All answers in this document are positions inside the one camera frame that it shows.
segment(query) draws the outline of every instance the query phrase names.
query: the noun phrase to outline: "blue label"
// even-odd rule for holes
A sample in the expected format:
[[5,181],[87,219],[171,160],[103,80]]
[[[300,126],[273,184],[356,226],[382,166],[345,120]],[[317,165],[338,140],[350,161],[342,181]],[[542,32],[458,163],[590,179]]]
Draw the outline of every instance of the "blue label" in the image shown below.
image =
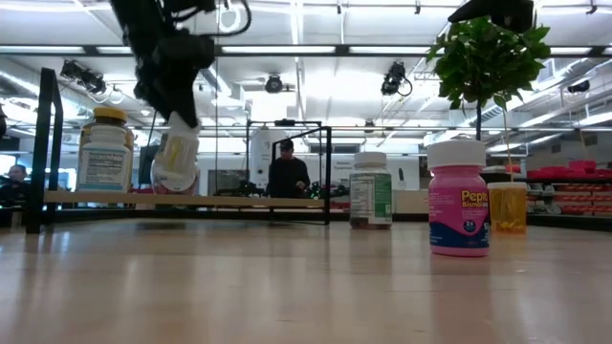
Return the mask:
[[[491,219],[487,216],[480,230],[471,236],[462,234],[441,223],[429,223],[429,243],[437,247],[486,248],[489,247],[490,223]],[[468,232],[473,232],[471,226],[475,226],[473,222],[466,221],[464,223],[464,229]]]

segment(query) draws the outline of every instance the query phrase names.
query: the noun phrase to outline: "background person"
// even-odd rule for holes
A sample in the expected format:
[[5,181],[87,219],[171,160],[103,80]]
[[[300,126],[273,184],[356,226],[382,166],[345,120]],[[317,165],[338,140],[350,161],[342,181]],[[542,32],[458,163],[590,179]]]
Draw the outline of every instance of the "background person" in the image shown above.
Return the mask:
[[280,158],[270,164],[268,192],[274,198],[303,198],[310,185],[304,161],[294,157],[294,143],[280,142]]

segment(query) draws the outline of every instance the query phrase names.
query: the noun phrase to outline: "green label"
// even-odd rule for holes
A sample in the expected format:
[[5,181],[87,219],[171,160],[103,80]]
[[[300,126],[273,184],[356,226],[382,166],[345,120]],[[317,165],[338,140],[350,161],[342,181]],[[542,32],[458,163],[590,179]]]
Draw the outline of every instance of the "green label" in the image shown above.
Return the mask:
[[393,198],[391,175],[377,174],[374,183],[374,214],[377,218],[390,217]]

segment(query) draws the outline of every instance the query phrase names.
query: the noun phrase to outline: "wooden shelf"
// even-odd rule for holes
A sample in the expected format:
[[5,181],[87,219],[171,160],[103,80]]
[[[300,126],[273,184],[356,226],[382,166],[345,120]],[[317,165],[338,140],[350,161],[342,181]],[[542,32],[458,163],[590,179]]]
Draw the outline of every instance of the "wooden shelf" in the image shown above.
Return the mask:
[[253,206],[323,208],[323,200],[269,199],[255,197],[123,194],[112,192],[46,191],[45,203],[175,204],[200,206]]

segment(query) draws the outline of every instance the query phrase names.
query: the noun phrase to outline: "ceiling beam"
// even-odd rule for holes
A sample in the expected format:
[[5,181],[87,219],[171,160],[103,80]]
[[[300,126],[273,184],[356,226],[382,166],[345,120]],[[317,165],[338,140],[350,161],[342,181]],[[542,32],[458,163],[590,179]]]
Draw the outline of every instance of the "ceiling beam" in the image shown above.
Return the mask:
[[[218,45],[217,57],[425,57],[430,45]],[[2,44],[0,55],[49,57],[131,57],[123,46]],[[612,56],[608,46],[551,46],[550,57],[584,58]]]

